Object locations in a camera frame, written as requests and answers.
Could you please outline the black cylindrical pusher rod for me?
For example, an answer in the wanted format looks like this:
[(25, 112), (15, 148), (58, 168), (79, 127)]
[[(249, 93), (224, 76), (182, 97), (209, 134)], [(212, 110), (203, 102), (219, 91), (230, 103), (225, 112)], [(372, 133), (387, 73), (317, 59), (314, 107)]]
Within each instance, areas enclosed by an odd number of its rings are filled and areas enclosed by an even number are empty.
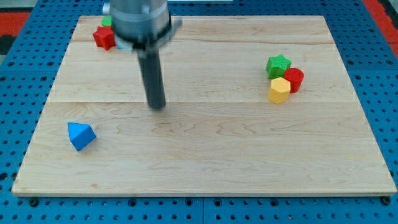
[(151, 110), (162, 110), (166, 106), (159, 51), (146, 52), (138, 56), (146, 100)]

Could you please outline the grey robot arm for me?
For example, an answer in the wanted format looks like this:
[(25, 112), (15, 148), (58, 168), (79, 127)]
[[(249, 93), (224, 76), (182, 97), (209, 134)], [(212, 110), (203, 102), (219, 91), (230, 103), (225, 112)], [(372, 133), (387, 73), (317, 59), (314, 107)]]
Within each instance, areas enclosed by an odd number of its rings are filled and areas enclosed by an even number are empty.
[(164, 109), (159, 49), (181, 28), (182, 18), (172, 18), (167, 0), (109, 0), (103, 14), (111, 16), (116, 46), (137, 54), (148, 107)]

